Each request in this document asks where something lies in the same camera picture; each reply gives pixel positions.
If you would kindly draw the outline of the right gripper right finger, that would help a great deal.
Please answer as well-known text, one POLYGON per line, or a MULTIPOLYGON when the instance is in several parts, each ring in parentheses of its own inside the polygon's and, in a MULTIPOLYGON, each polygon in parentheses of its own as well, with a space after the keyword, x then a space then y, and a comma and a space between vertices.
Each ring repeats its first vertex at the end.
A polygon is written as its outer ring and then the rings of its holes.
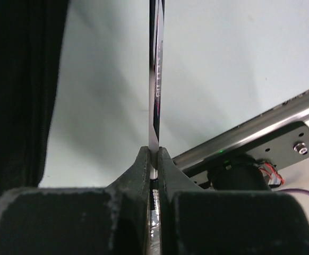
POLYGON ((179 254, 179 195, 204 190, 178 169, 164 147, 158 151, 158 187, 161 253, 179 254))

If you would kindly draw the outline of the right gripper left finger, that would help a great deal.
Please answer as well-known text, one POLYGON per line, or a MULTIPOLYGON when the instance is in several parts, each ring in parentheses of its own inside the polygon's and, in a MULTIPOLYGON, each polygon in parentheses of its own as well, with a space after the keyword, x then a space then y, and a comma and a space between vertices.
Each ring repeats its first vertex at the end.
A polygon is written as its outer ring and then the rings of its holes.
POLYGON ((105 188, 113 198, 112 254, 147 254, 149 245, 150 152, 141 147, 134 163, 105 188))

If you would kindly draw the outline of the white racket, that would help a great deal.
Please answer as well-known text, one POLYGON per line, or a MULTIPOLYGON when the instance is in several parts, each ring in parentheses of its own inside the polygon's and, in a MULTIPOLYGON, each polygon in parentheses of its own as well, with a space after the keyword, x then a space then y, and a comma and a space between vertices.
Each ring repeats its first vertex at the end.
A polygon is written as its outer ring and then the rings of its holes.
POLYGON ((158 151, 160 135, 162 59, 165 2, 149 2, 149 138, 150 171, 150 254, 161 254, 158 151))

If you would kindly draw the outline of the black racket cover gold script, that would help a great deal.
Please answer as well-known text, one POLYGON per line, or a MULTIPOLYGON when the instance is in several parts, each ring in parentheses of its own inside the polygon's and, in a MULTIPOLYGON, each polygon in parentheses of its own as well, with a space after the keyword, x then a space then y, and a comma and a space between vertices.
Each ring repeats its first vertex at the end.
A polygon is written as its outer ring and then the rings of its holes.
POLYGON ((0 1, 0 196, 44 174, 68 1, 0 1))

